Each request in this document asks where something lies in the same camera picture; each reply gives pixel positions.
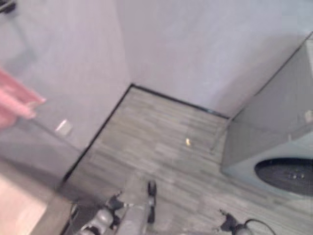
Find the countertop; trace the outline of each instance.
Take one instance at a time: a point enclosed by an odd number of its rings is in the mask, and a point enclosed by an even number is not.
[[[1,235],[60,235],[71,203],[0,160]]]

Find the metal bracket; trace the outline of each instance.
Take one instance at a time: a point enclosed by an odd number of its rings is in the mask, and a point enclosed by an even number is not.
[[[0,13],[10,13],[16,8],[16,0],[0,0]]]

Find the washing machine door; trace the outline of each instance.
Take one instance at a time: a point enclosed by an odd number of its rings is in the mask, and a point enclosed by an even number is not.
[[[276,188],[313,196],[313,159],[265,160],[255,166],[255,172],[261,180]]]

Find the floor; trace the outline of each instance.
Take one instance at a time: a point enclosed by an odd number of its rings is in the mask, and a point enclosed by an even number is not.
[[[220,173],[225,136],[214,152],[209,146],[223,123],[223,118],[131,88],[63,193],[88,203],[122,189],[122,199],[140,203],[146,198],[146,182],[155,179],[158,231],[210,233],[222,224],[218,210],[224,209],[243,222],[263,220],[277,234],[312,234],[312,218],[305,209],[310,201],[302,208],[266,197]],[[270,234],[262,226],[252,227],[256,235]]]

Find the black baseboard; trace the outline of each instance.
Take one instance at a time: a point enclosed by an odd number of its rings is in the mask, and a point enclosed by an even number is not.
[[[184,104],[184,105],[187,105],[187,106],[190,106],[190,107],[193,107],[193,108],[196,108],[198,110],[201,110],[201,111],[204,111],[206,113],[210,113],[210,114],[213,114],[215,116],[218,116],[218,117],[221,117],[221,118],[225,118],[225,119],[228,119],[229,117],[226,117],[225,115],[223,114],[220,114],[218,112],[215,112],[213,110],[210,110],[210,109],[206,109],[206,108],[203,108],[203,107],[200,107],[200,106],[197,106],[197,105],[194,105],[194,104],[190,104],[188,102],[185,102],[185,101],[182,101],[182,100],[179,100],[179,99],[176,99],[176,98],[173,98],[173,97],[170,97],[170,96],[167,96],[165,94],[161,94],[159,92],[155,92],[153,90],[150,90],[150,89],[147,89],[147,88],[144,88],[142,86],[138,86],[138,85],[135,85],[135,84],[130,84],[129,87],[127,88],[127,90],[124,92],[124,94],[122,95],[122,97],[120,98],[120,100],[118,101],[118,103],[115,105],[115,107],[113,108],[113,110],[111,111],[109,117],[103,122],[103,124],[100,126],[100,128],[98,129],[98,131],[96,132],[96,134],[94,135],[94,137],[92,138],[91,142],[89,143],[89,145],[87,146],[87,148],[82,152],[82,154],[79,156],[79,158],[77,159],[77,161],[74,163],[74,165],[68,170],[68,172],[65,174],[65,176],[63,177],[62,179],[62,183],[61,185],[63,185],[68,179],[69,177],[71,176],[71,174],[73,173],[73,171],[76,169],[76,167],[78,166],[78,164],[80,163],[80,161],[83,159],[83,157],[85,156],[85,154],[89,151],[89,149],[92,147],[93,143],[96,141],[96,139],[98,138],[98,136],[101,134],[102,130],[105,128],[105,126],[107,125],[107,123],[110,121],[110,119],[112,118],[112,116],[114,115],[115,111],[118,109],[119,105],[122,103],[122,101],[124,100],[125,96],[128,94],[128,92],[131,90],[131,88],[136,88],[136,89],[139,89],[139,90],[142,90],[142,91],[145,91],[145,92],[148,92],[148,93],[151,93],[151,94],[154,94],[154,95],[157,95],[157,96],[160,96],[160,97],[163,97],[165,99],[169,99],[171,101],[174,101],[174,102],[177,102],[177,103],[180,103],[180,104]]]
[[[163,98],[165,98],[165,99],[169,99],[169,100],[171,100],[171,101],[174,101],[174,102],[177,102],[177,103],[180,103],[180,104],[184,104],[184,105],[187,105],[187,106],[196,108],[196,109],[201,110],[201,111],[204,111],[204,112],[206,112],[206,113],[213,114],[213,115],[218,116],[218,117],[220,117],[220,118],[229,119],[229,117],[227,117],[227,116],[225,116],[224,114],[221,114],[221,113],[219,113],[219,112],[216,112],[216,111],[214,111],[214,110],[207,109],[207,108],[204,108],[204,107],[195,105],[195,104],[191,104],[191,103],[188,103],[188,102],[185,102],[185,101],[182,101],[182,100],[179,100],[179,99],[170,97],[170,96],[168,96],[168,95],[165,95],[165,94],[162,94],[162,93],[159,93],[159,92],[156,92],[156,91],[153,91],[153,90],[150,90],[150,89],[148,89],[148,88],[145,88],[145,87],[142,87],[142,86],[138,86],[138,85],[135,85],[135,84],[133,84],[133,87],[135,87],[135,88],[137,88],[137,89],[140,89],[140,90],[142,90],[142,91],[151,93],[151,94],[155,94],[155,95],[160,96],[160,97],[163,97]]]
[[[91,142],[89,143],[89,145],[87,146],[87,148],[82,152],[82,154],[79,156],[79,158],[77,159],[77,161],[74,163],[74,165],[68,170],[68,172],[65,174],[65,176],[62,179],[62,183],[61,185],[63,185],[71,176],[71,174],[73,173],[73,171],[76,169],[76,167],[78,166],[78,164],[80,163],[80,161],[83,159],[84,155],[89,151],[89,149],[92,147],[93,143],[96,141],[96,139],[98,138],[98,136],[101,134],[102,130],[105,128],[105,126],[107,125],[107,123],[110,121],[110,119],[112,118],[113,114],[115,113],[115,111],[117,110],[117,108],[119,107],[119,105],[122,103],[122,101],[124,100],[125,96],[128,94],[128,92],[130,91],[130,89],[133,87],[133,84],[130,84],[129,87],[127,88],[127,90],[124,92],[124,94],[122,95],[122,97],[120,98],[120,100],[118,101],[118,103],[115,105],[115,107],[113,108],[113,110],[111,111],[110,115],[108,116],[108,118],[104,121],[104,123],[100,126],[100,128],[98,129],[98,131],[96,132],[96,134],[94,135],[94,137],[92,138]]]

